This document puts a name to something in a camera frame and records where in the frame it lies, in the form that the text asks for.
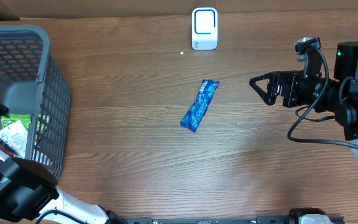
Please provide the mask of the white cream tube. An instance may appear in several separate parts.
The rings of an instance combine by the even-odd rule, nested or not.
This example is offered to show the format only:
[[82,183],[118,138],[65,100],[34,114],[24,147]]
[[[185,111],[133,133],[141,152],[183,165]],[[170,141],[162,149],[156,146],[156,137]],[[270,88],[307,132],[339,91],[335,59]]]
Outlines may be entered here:
[[27,135],[28,131],[21,120],[0,130],[0,139],[21,158],[25,158]]

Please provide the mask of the blue snack wrapper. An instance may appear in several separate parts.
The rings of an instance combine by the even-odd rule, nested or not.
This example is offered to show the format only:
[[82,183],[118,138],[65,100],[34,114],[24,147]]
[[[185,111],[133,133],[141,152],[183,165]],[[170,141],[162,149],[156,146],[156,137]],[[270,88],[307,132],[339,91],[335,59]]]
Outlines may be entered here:
[[180,122],[181,126],[196,132],[201,120],[208,110],[209,104],[211,103],[219,84],[220,81],[202,81],[194,103],[190,106],[186,115]]

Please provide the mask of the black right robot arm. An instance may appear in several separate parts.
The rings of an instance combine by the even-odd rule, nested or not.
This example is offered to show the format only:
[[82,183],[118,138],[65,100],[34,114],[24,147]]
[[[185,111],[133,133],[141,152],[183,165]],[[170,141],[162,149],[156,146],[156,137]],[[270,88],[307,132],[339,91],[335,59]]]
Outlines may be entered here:
[[[358,166],[358,41],[338,44],[333,78],[319,38],[298,40],[295,51],[298,60],[305,62],[302,70],[268,72],[251,78],[250,86],[266,105],[274,105],[282,96],[284,107],[304,111],[288,131],[289,140],[348,147]],[[344,128],[345,140],[294,138],[292,132],[311,110],[332,112],[332,119]]]

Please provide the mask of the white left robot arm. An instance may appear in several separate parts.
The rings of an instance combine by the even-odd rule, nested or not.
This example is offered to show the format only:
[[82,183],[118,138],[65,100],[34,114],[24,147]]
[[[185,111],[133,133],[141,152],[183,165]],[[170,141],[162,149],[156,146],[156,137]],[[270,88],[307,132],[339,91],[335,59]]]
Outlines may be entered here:
[[[0,103],[0,117],[8,108]],[[111,210],[85,203],[58,187],[57,179],[41,164],[10,157],[0,150],[0,219],[36,223],[126,224]]]

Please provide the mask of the white barcode scanner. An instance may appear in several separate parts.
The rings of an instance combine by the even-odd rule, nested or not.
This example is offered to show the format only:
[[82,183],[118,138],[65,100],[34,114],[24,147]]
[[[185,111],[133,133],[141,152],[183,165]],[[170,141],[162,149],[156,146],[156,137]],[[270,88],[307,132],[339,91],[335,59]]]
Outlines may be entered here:
[[213,7],[197,7],[191,14],[193,50],[214,50],[218,44],[218,12]]

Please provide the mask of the green snack bag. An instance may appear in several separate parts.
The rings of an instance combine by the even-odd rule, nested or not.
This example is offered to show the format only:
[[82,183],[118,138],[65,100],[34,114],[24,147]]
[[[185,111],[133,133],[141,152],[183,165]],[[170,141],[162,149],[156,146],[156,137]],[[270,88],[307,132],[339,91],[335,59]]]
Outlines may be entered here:
[[[9,125],[15,123],[16,121],[21,121],[26,130],[29,129],[29,125],[31,123],[31,117],[29,114],[11,114],[9,118],[2,117],[1,118],[1,126],[2,128],[6,128]],[[39,120],[37,121],[37,130],[40,131],[41,134],[46,132],[48,129],[47,124],[50,121],[49,115],[40,115]]]

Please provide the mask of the grey plastic basket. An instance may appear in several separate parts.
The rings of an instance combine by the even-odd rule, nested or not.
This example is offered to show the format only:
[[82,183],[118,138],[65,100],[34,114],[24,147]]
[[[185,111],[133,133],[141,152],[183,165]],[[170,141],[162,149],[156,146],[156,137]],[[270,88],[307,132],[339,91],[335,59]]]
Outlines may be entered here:
[[39,26],[0,26],[0,103],[10,115],[27,115],[25,159],[43,164],[56,178],[63,172],[71,88],[50,53]]

